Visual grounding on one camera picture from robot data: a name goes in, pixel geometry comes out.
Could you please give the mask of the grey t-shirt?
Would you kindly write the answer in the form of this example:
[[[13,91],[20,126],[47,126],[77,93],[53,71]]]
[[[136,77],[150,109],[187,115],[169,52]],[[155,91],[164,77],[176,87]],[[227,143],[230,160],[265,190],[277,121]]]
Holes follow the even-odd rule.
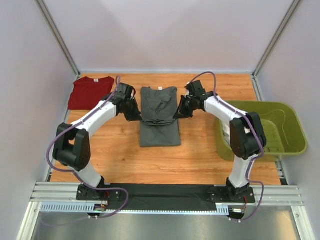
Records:
[[[178,109],[178,89],[162,90],[142,87],[140,147],[175,147],[181,145],[179,121],[174,119]]]

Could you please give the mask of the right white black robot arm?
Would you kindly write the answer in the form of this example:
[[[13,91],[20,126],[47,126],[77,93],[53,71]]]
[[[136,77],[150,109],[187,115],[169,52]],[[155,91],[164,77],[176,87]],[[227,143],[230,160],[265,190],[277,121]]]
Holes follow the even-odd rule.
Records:
[[[224,101],[214,91],[207,92],[199,80],[187,83],[175,119],[193,117],[195,110],[207,112],[227,125],[227,137],[234,154],[231,174],[226,180],[225,196],[231,202],[242,198],[250,186],[250,173],[267,144],[260,116]]]

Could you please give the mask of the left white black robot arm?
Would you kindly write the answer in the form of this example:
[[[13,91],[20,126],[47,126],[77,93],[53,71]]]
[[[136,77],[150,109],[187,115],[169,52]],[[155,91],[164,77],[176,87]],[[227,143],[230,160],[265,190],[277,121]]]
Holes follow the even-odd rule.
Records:
[[[52,157],[81,182],[77,200],[105,201],[109,196],[104,178],[91,164],[91,137],[106,122],[123,114],[128,122],[141,121],[133,86],[119,83],[84,117],[58,126]]]

